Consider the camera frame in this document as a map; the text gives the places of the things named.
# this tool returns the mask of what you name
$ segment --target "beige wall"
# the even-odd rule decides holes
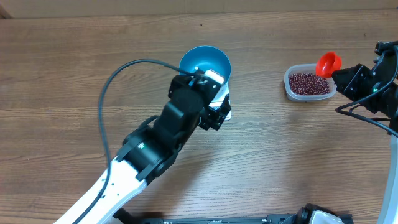
[[[397,0],[0,0],[13,18],[395,9]]]

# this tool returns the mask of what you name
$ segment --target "blue cup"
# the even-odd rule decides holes
[[[192,48],[182,57],[180,68],[188,72],[195,72],[198,68],[204,72],[213,70],[224,77],[223,86],[213,101],[223,101],[226,91],[229,92],[228,80],[232,72],[231,62],[228,56],[216,47],[199,46]]]

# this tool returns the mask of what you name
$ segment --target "cable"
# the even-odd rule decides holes
[[[381,124],[381,123],[378,122],[378,121],[390,121],[390,119],[388,119],[388,118],[373,118],[373,119],[371,119],[371,118],[367,118],[367,117],[365,117],[365,116],[361,116],[361,115],[359,115],[359,114],[353,113],[353,110],[354,110],[355,108],[357,108],[357,107],[360,106],[360,105],[357,105],[357,104],[360,104],[360,103],[362,103],[362,102],[364,102],[364,101],[366,101],[366,100],[369,100],[369,99],[371,99],[372,97],[374,97],[374,96],[376,96],[377,94],[379,94],[381,91],[384,91],[384,90],[385,90],[387,87],[389,87],[389,85],[396,79],[396,77],[397,77],[397,75],[398,75],[398,49],[395,48],[395,49],[394,49],[394,52],[395,52],[396,57],[397,57],[397,64],[396,64],[396,71],[395,71],[394,75],[392,76],[391,80],[390,80],[387,84],[385,84],[382,88],[380,88],[380,89],[378,89],[377,91],[375,91],[374,93],[371,93],[370,95],[365,96],[364,98],[359,99],[359,100],[357,100],[357,101],[354,101],[354,102],[351,102],[351,103],[347,103],[346,105],[337,107],[337,108],[336,108],[336,112],[337,112],[337,113],[340,113],[340,114],[343,114],[343,115],[347,115],[347,116],[356,118],[356,119],[359,119],[359,120],[361,120],[361,121],[365,121],[365,122],[374,124],[374,125],[376,125],[377,127],[380,127],[380,128],[382,128],[382,129],[386,130],[389,134],[392,134],[392,135],[394,135],[395,137],[398,138],[398,133],[397,133],[397,132],[395,132],[395,131],[392,130],[391,128],[387,127],[386,125]],[[354,107],[350,108],[349,112],[343,111],[343,109],[345,109],[345,108],[347,108],[347,107],[349,107],[349,106],[354,106]]]
[[[106,179],[105,179],[105,183],[102,187],[102,189],[100,190],[100,192],[98,193],[97,197],[93,200],[93,202],[90,204],[90,206],[88,206],[88,208],[73,222],[73,224],[77,224],[79,223],[86,215],[87,213],[94,207],[94,205],[98,202],[98,200],[102,197],[103,193],[105,192],[106,186],[108,185],[109,179],[111,177],[111,153],[109,151],[109,144],[108,144],[108,140],[106,138],[106,131],[105,131],[105,126],[104,126],[104,121],[103,121],[103,115],[102,115],[102,108],[104,105],[104,98],[105,98],[105,93],[106,90],[109,87],[109,84],[111,84],[112,80],[116,77],[116,75],[122,71],[123,69],[131,66],[131,65],[135,65],[137,63],[142,63],[142,62],[146,62],[146,63],[155,63],[158,65],[163,65],[167,68],[171,68],[172,70],[175,70],[177,72],[186,74],[186,75],[191,75],[191,76],[196,76],[194,73],[190,73],[187,72],[185,70],[179,69],[173,65],[169,65],[165,62],[161,62],[159,60],[153,60],[153,59],[139,59],[139,60],[134,60],[132,62],[126,63],[122,66],[120,66],[116,71],[113,72],[113,74],[108,78],[108,81],[106,81],[101,94],[99,96],[99,100],[98,100],[98,124],[99,124],[99,131],[101,133],[101,138],[102,138],[102,142],[104,144],[104,150],[105,150],[105,156],[106,156],[106,162],[108,164],[108,171],[106,174]]]

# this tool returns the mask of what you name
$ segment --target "container of beans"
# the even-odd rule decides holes
[[[315,74],[316,64],[295,65],[285,73],[287,98],[292,101],[309,102],[331,98],[336,93],[332,78]]]

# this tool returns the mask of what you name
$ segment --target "plastic container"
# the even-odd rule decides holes
[[[297,95],[292,92],[289,84],[289,77],[295,73],[315,73],[316,64],[294,65],[290,67],[285,73],[285,89],[287,98],[297,102],[311,102],[317,100],[325,100],[331,98],[336,93],[335,81],[332,78],[326,79],[329,83],[330,93],[323,95]]]

